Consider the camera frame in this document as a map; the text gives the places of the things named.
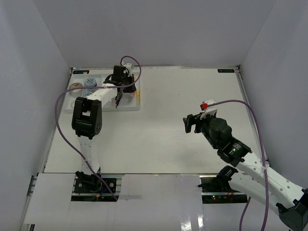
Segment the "yellow highlighter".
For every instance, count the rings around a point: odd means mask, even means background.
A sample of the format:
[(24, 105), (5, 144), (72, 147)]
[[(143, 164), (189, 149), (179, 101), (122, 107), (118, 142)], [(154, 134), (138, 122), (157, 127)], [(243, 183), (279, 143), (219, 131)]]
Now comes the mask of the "yellow highlighter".
[(136, 103), (140, 104), (140, 101), (141, 101), (141, 92), (140, 92), (140, 90), (137, 90), (137, 92), (136, 92)]

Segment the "red gel pen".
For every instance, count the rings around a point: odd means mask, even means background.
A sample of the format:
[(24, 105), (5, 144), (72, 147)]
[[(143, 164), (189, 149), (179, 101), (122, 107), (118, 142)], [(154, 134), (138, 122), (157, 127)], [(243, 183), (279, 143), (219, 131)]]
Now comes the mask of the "red gel pen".
[(121, 100), (121, 96), (120, 96), (120, 95), (117, 95), (117, 97), (116, 97), (116, 99), (115, 99), (115, 102), (116, 102), (116, 103), (115, 103), (115, 107), (116, 107), (116, 108), (118, 107), (120, 100)]

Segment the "blue slime jar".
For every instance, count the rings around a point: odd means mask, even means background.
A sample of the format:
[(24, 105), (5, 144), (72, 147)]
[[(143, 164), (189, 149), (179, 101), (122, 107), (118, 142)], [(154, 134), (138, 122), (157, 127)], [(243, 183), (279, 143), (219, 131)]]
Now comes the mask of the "blue slime jar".
[(94, 88), (94, 87), (97, 86), (97, 81), (96, 81), (95, 78), (89, 77), (89, 78), (87, 78), (87, 79), (85, 80), (84, 86), (85, 86), (86, 88), (92, 89), (92, 88)]
[(94, 91), (87, 90), (87, 91), (84, 92), (83, 97), (88, 97), (88, 96), (92, 95), (93, 93), (94, 93)]

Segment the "large clear tape roll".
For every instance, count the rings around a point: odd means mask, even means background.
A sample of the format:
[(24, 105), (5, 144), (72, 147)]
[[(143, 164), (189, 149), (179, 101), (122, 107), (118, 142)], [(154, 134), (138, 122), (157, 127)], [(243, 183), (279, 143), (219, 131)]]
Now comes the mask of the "large clear tape roll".
[(75, 82), (70, 85), (69, 89), (70, 89), (69, 93), (77, 97), (82, 94), (83, 85), (79, 82)]

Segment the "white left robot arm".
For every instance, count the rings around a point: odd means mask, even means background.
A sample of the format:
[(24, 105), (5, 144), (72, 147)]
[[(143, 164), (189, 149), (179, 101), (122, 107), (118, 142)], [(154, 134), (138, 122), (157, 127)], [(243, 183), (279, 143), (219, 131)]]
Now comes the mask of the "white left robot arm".
[(107, 111), (135, 110), (138, 104), (134, 81), (135, 76), (128, 73), (108, 75), (101, 86), (94, 78), (85, 80), (86, 90), (75, 99), (72, 117), (72, 129), (82, 154), (80, 172), (86, 175), (99, 172), (96, 137), (103, 127), (103, 108)]

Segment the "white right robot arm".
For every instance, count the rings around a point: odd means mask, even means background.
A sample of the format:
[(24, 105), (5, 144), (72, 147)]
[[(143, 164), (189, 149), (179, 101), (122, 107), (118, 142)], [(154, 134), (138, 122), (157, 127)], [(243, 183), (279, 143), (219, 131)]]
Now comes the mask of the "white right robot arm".
[(251, 148), (232, 136), (227, 121), (199, 113), (183, 118), (185, 132), (202, 133), (218, 156), (228, 165), (217, 175), (218, 188), (231, 189), (263, 203), (289, 229), (302, 231), (308, 223), (308, 191), (292, 183), (262, 160)]

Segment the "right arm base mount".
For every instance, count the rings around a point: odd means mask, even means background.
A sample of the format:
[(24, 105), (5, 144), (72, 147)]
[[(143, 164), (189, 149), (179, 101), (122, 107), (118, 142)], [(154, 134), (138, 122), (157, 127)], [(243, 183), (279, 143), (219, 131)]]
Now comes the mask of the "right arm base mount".
[(235, 194), (240, 193), (231, 188), (230, 181), (232, 176), (239, 173), (237, 169), (231, 166), (225, 166), (214, 177), (200, 177), (198, 188), (202, 191), (202, 197), (209, 196), (212, 200), (229, 199)]

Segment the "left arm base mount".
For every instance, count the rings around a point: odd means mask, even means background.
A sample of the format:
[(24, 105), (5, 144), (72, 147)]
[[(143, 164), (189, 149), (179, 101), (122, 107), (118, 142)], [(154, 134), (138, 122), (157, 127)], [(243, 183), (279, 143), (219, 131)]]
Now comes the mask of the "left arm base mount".
[[(95, 175), (87, 175), (83, 172), (77, 171), (75, 173), (74, 193), (110, 193), (104, 183)], [(116, 178), (102, 178), (112, 193), (116, 192), (117, 179)]]

